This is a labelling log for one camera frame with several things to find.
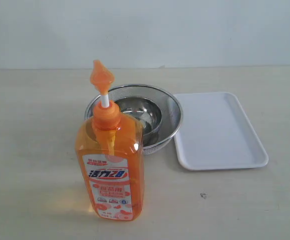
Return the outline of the orange pump soap bottle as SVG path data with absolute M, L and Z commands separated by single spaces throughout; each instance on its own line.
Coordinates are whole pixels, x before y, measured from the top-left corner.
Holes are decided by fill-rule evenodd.
M 94 60 L 90 82 L 100 102 L 80 127 L 75 152 L 93 211 L 104 219 L 132 221 L 143 208 L 143 126 L 109 99 L 114 79 Z

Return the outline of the small stainless steel bowl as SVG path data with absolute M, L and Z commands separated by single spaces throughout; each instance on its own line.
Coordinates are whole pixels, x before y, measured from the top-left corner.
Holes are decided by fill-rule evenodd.
M 162 124 L 162 112 L 152 100 L 140 96 L 128 96 L 115 101 L 121 112 L 139 120 L 143 126 L 143 141 L 155 138 Z

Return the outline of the stainless steel mesh colander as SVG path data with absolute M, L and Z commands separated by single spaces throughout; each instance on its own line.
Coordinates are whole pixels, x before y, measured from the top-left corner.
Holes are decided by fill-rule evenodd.
M 90 103 L 86 118 L 77 132 L 75 152 L 79 161 L 92 158 L 119 163 L 141 162 L 143 155 L 163 148 L 177 133 L 182 122 L 182 109 L 176 98 L 154 86 L 128 84 L 108 90 L 109 107 L 102 107 L 97 96 Z M 155 138 L 143 141 L 143 126 L 139 120 L 121 112 L 116 100 L 143 97 L 152 100 L 162 112 L 162 124 Z

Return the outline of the white plastic tray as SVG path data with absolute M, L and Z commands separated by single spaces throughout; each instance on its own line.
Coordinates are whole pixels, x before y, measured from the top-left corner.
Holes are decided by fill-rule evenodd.
M 264 167 L 269 156 L 238 98 L 229 92 L 179 93 L 182 124 L 174 137 L 190 171 Z

